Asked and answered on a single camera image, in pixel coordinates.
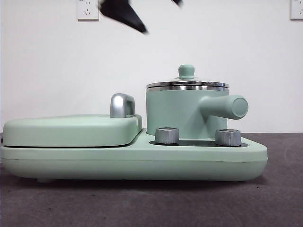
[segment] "electrical socket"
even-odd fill
[[[291,0],[290,19],[303,20],[303,0]]]
[[[99,20],[98,0],[77,0],[78,20]]]

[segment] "mint green appliance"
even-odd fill
[[[267,148],[227,129],[248,111],[228,85],[179,77],[147,86],[147,129],[134,98],[115,94],[110,114],[18,119],[4,125],[1,162],[12,174],[53,179],[245,181],[267,164]]]

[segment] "metal handle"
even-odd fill
[[[126,117],[135,115],[134,98],[126,94],[117,93],[110,101],[110,117]]]

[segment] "small pot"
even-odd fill
[[[158,127],[179,129],[180,138],[214,138],[227,128],[227,118],[241,119],[248,111],[242,96],[229,96],[228,84],[201,81],[193,65],[181,65],[179,77],[152,83],[146,89],[147,133]]]

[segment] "pot handle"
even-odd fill
[[[242,96],[204,97],[200,102],[202,115],[213,115],[229,119],[241,119],[248,111],[248,103]]]
[[[127,94],[117,93],[110,101],[110,117],[135,115],[134,98]]]

